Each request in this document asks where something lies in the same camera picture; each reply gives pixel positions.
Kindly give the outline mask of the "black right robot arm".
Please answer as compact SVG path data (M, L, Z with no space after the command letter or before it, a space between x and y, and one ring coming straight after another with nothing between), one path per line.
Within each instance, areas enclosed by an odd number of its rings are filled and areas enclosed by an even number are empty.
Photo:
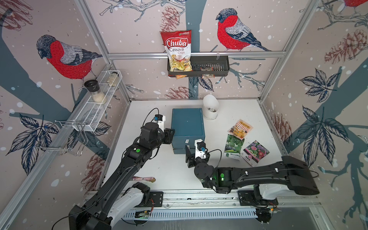
M275 200L283 192L291 191L301 196L320 193L307 164L291 156L270 165L253 168L214 167L208 164L210 154L204 147L201 154L192 153L186 146L186 163L204 188L218 194L229 194L234 189L254 187L254 196L247 202Z

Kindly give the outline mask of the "pink seed bag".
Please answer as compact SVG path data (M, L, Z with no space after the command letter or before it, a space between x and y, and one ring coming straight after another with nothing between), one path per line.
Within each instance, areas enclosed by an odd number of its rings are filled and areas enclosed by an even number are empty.
M241 150L240 156L252 167L256 167L269 153L270 151L268 149L255 140Z

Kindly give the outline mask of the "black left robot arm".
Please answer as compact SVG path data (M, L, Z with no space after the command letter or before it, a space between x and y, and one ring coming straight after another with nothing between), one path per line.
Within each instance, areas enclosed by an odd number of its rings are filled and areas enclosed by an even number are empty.
M140 136L127 147L119 166L110 178L82 207L75 205L69 212L71 230L110 230L113 227L114 204L133 176L151 158L152 152L163 144L171 144L175 130L162 130L159 124L148 122L141 127Z

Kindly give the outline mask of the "teal drawer cabinet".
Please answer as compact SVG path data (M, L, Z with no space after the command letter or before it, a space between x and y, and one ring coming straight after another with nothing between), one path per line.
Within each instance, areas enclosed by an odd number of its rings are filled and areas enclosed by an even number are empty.
M175 133L172 140L174 154L186 154L186 146L195 153L195 141L205 140L202 108L174 108L171 129Z

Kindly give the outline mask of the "yellow striped seed bag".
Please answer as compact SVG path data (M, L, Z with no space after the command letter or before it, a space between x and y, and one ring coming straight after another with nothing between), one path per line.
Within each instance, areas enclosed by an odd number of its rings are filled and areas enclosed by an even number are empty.
M228 130L228 133L243 140L252 129L251 125L240 119Z

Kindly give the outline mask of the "green seed bag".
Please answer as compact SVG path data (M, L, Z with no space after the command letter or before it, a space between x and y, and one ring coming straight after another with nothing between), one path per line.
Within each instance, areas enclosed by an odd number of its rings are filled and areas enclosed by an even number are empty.
M228 134L225 145L225 156L230 159L240 160L241 148L244 144L244 140L237 138L234 135Z

